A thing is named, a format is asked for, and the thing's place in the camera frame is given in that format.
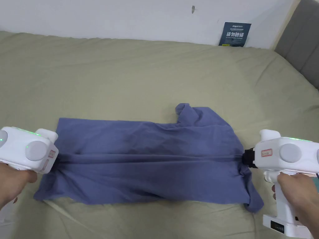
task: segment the green indicator light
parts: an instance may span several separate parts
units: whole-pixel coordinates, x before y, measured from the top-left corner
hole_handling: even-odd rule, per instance
[[[289,138],[289,139],[293,139],[293,140],[301,140],[301,139],[296,139],[296,138]],[[312,142],[312,141],[310,141],[310,140],[301,140],[301,141]]]
[[[13,128],[16,128],[16,129],[22,130],[22,131],[24,131],[24,132],[28,132],[28,133],[30,133],[30,134],[35,134],[35,135],[37,135],[37,136],[42,136],[42,135],[40,135],[40,134],[37,134],[37,133],[31,132],[31,131],[27,131],[27,130],[24,130],[24,129],[20,129],[20,128],[17,128],[17,127],[13,127]]]

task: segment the gray upholstered headboard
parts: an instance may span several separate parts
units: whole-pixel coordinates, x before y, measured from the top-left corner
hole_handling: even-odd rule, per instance
[[[301,0],[275,51],[319,89],[319,2]]]

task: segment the dark blue sign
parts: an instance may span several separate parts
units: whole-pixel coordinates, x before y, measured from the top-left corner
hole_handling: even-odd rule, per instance
[[[243,47],[251,23],[225,22],[219,46]]]

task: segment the red-bordered label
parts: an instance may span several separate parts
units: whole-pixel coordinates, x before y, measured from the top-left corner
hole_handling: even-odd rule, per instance
[[[271,155],[272,155],[272,149],[271,148],[261,151],[261,156],[262,157],[267,157],[267,156],[271,156]]]
[[[49,158],[54,158],[55,154],[56,154],[56,152],[51,150],[50,153],[49,153]]]

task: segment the gripper handle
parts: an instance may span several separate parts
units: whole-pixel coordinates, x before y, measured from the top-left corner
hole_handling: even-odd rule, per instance
[[[295,212],[282,193],[279,183],[275,183],[277,218],[291,224],[297,224]]]

